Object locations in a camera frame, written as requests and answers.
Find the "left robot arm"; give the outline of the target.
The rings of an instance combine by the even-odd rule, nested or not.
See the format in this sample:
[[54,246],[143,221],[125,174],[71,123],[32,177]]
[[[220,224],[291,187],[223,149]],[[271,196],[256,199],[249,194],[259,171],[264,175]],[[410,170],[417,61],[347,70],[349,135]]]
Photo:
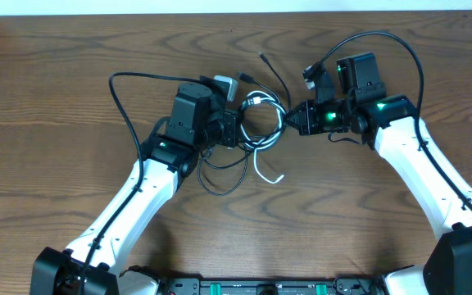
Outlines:
[[157,211],[195,169],[200,153],[233,141],[238,83],[217,75],[178,87],[170,116],[138,146],[129,178],[101,215],[65,250],[45,248],[33,265],[32,294],[157,294],[160,282],[125,263]]

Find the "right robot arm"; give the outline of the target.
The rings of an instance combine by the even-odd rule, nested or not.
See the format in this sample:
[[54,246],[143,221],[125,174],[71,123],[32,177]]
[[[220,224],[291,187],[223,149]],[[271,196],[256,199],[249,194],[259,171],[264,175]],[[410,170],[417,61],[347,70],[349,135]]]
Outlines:
[[472,294],[472,188],[431,139],[416,107],[403,94],[388,96],[371,52],[337,62],[337,100],[325,66],[302,76],[315,99],[286,116],[300,135],[352,132],[399,174],[425,213],[437,244],[424,265],[384,274],[373,294]]

